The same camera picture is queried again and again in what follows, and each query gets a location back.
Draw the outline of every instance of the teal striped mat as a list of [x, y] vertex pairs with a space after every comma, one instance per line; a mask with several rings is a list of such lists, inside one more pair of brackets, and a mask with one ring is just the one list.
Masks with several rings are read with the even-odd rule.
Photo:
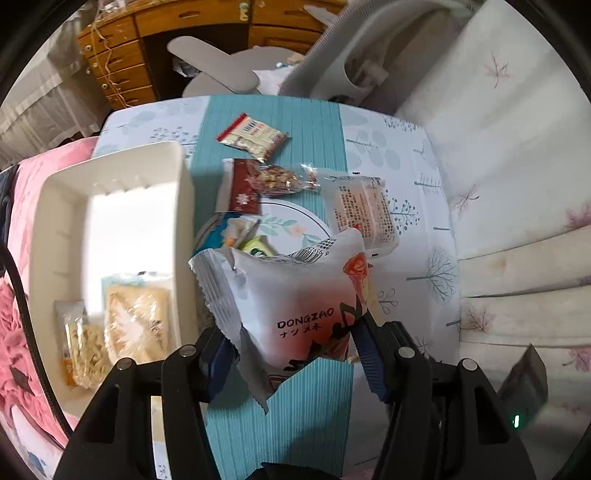
[[[195, 231], [211, 217], [222, 177], [222, 159], [249, 158], [216, 137], [242, 112], [289, 133], [274, 164], [310, 163], [347, 170], [339, 107], [335, 103], [262, 95], [214, 96], [191, 162], [195, 185]], [[285, 198], [326, 221], [313, 192]], [[224, 480], [243, 480], [261, 462], [319, 468], [340, 476], [349, 427], [353, 369], [318, 359], [285, 382], [269, 401], [269, 414], [250, 396], [232, 368], [223, 391], [207, 412], [207, 435]]]

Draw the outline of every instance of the white snack bag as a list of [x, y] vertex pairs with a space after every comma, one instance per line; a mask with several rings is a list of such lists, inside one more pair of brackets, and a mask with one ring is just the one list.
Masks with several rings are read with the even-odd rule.
[[354, 228], [291, 255], [222, 247], [189, 264], [265, 412], [279, 385], [337, 344], [367, 309], [368, 264]]
[[396, 248], [398, 234], [388, 210], [383, 179], [319, 169], [316, 181], [333, 232], [358, 228], [370, 260]]

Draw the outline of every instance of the barcode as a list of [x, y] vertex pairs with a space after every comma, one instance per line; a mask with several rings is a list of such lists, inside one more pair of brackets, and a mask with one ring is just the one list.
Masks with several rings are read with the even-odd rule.
[[245, 127], [243, 128], [243, 130], [244, 130], [245, 132], [249, 132], [250, 130], [252, 130], [253, 128], [255, 128], [255, 126], [256, 126], [256, 122], [255, 122], [255, 121], [252, 121], [252, 122], [250, 122], [250, 123], [249, 123], [247, 126], [245, 126]]
[[320, 260], [324, 256], [324, 252], [322, 250], [318, 250], [315, 247], [307, 247], [299, 252], [295, 252], [290, 254], [290, 257], [294, 260], [304, 262], [304, 263], [314, 263]]

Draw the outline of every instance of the clear plastic bag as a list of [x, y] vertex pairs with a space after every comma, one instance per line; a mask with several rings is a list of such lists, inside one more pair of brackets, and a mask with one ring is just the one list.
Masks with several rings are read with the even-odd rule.
[[106, 289], [105, 345], [111, 362], [130, 357], [138, 364], [169, 352], [170, 292], [166, 288], [111, 285]]
[[359, 230], [369, 259], [388, 255], [396, 248], [398, 234], [388, 210], [383, 179], [317, 170], [316, 181], [334, 233], [351, 227]]
[[302, 190], [316, 190], [316, 169], [299, 165], [289, 170], [279, 165], [248, 163], [249, 182], [254, 190], [266, 197], [287, 195]]
[[64, 332], [66, 383], [96, 389], [111, 370], [100, 325], [88, 321], [83, 301], [56, 301], [57, 320]]

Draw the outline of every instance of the chair armrest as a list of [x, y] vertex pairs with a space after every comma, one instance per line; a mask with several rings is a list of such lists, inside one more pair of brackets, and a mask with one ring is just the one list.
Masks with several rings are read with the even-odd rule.
[[168, 42], [167, 49], [233, 92], [248, 93], [258, 86], [259, 79], [252, 70], [240, 66], [230, 55], [202, 40], [177, 37]]

